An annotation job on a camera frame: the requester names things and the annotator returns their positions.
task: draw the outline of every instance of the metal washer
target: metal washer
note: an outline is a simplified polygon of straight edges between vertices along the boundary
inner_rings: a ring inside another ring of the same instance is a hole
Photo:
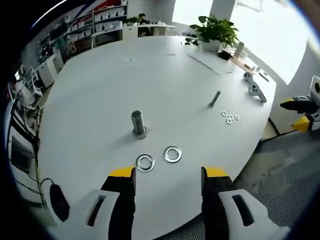
[[[171,159],[171,158],[169,157],[168,153],[169,153],[170,150],[175,150],[175,151],[176,151],[176,153],[178,154],[178,157],[177,157],[176,159]],[[182,151],[181,151],[181,149],[178,148],[177,146],[168,146],[168,147],[164,150],[164,159],[165,159],[166,161],[168,161],[169,163],[172,163],[172,164],[173,164],[173,163],[177,163],[177,162],[180,161],[181,157],[182,157]]]
[[[149,167],[143,167],[141,166],[141,160],[142,159],[148,159],[150,161],[150,166]],[[152,169],[155,167],[155,160],[152,156],[149,154],[142,154],[138,156],[138,158],[135,161],[136,168],[140,170],[141,172],[147,173],[150,172]]]

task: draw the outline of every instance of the white wall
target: white wall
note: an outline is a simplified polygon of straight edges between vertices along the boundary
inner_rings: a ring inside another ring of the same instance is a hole
[[[210,14],[219,19],[230,19],[236,0],[213,0]],[[186,24],[172,22],[176,0],[155,0],[155,18],[168,25],[177,26],[179,34],[193,32]]]
[[[155,21],[155,0],[128,0],[128,18],[145,14],[146,19]]]
[[[230,20],[235,3],[236,0],[213,0],[210,14],[214,15],[217,19]]]

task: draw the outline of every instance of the desk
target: desk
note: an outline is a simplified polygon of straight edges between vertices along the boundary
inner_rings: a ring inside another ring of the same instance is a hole
[[[155,159],[152,171],[136,172],[133,240],[158,238],[201,213],[201,167],[223,168],[234,180],[272,108],[273,80],[254,76],[267,99],[262,104],[249,95],[244,70],[212,54],[234,68],[219,75],[188,56],[200,48],[185,48],[183,40],[140,37],[82,53],[65,64],[44,106],[39,172],[61,186],[71,208],[114,169],[133,166],[141,154]],[[148,129],[143,140],[132,134],[135,110]],[[222,111],[240,120],[228,125]],[[164,160],[168,146],[182,150],[178,163]],[[47,203],[49,186],[43,184]]]
[[[130,28],[161,28],[161,29],[163,29],[161,31],[161,33],[164,33],[162,35],[165,35],[166,29],[176,29],[177,27],[172,26],[172,25],[158,25],[158,24],[143,24],[143,25],[137,25],[137,26],[125,26],[123,28],[116,28],[116,29],[112,29],[112,30],[104,30],[104,31],[96,32],[91,36],[91,38],[94,38],[94,37],[99,36],[101,34],[107,34],[107,33],[111,33],[114,31],[122,31],[122,30],[130,29]]]

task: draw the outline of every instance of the chair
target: chair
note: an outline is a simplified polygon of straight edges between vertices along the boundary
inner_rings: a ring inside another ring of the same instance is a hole
[[[77,51],[77,48],[76,48],[76,46],[75,46],[75,42],[73,41],[72,43],[71,43],[71,45],[69,46],[69,49],[70,49],[70,51],[72,52],[72,53],[75,53],[76,51]]]
[[[21,87],[23,106],[29,110],[35,110],[43,96],[40,88],[35,86],[35,82],[39,81],[38,74],[31,67],[22,80],[27,88],[23,89],[24,86]]]

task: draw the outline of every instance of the paper sheet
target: paper sheet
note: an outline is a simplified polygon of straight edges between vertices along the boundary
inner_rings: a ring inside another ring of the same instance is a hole
[[[228,62],[211,52],[188,52],[187,55],[207,66],[218,75],[232,73],[235,69],[228,66]]]

